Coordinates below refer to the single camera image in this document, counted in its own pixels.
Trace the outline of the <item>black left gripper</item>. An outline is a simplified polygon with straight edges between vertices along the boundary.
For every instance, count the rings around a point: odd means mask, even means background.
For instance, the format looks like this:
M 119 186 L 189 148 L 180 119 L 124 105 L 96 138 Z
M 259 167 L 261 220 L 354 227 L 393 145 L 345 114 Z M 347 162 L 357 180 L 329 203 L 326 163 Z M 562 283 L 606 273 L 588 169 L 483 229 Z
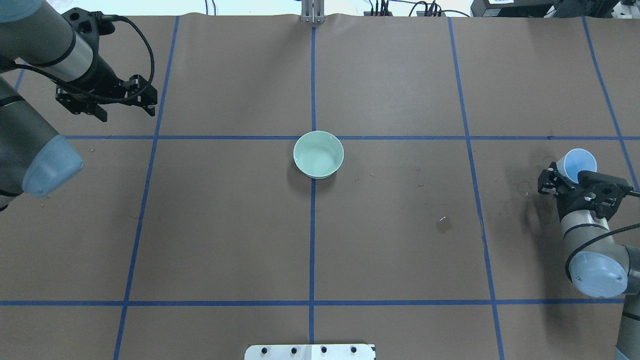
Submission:
M 100 105 L 124 104 L 141 107 L 149 116 L 156 115 L 157 89 L 140 74 L 128 79 L 107 78 L 93 89 L 91 95 L 77 92 L 67 85 L 56 85 L 55 99 L 63 105 L 86 107 L 86 114 L 106 123 L 108 113 Z

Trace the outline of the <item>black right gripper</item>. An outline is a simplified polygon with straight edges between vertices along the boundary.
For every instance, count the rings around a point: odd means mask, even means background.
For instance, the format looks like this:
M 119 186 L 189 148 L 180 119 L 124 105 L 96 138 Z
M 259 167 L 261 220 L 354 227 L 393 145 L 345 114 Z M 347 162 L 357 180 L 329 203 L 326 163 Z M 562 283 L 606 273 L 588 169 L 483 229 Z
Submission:
M 622 200 L 627 196 L 633 196 L 633 192 L 624 197 L 595 194 L 579 183 L 570 182 L 557 169 L 541 171 L 537 178 L 537 191 L 542 195 L 554 196 L 560 221 L 577 211 L 592 212 L 597 219 L 610 221 L 619 210 Z

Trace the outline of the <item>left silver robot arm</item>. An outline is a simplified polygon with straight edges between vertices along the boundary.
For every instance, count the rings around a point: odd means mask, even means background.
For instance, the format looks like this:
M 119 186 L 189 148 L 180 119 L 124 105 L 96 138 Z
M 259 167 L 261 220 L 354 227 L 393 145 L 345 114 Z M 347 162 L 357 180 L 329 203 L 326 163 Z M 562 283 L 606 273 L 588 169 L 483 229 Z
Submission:
M 102 57 L 100 40 L 126 23 L 139 35 L 150 73 L 123 78 Z M 1 210 L 22 195 L 46 198 L 84 167 L 82 155 L 43 114 L 58 104 L 73 116 L 108 120 L 107 105 L 124 105 L 155 116 L 156 60 L 150 42 L 128 17 L 74 7 L 60 13 L 46 0 L 3 0 L 0 20 L 1 73 L 32 73 L 44 89 L 23 95 L 1 79 Z

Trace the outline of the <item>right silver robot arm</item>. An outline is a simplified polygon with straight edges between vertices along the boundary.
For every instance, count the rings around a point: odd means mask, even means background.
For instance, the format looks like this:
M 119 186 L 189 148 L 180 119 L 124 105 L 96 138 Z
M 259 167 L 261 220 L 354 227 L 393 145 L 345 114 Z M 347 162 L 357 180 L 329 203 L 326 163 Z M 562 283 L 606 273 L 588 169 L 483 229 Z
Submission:
M 542 170 L 537 186 L 540 194 L 556 200 L 569 281 L 588 297 L 624 296 L 614 358 L 637 360 L 640 254 L 637 247 L 615 242 L 614 235 L 638 229 L 639 224 L 611 230 L 609 221 L 624 198 L 637 198 L 639 192 L 624 178 L 589 170 L 579 171 L 573 182 L 555 162 Z

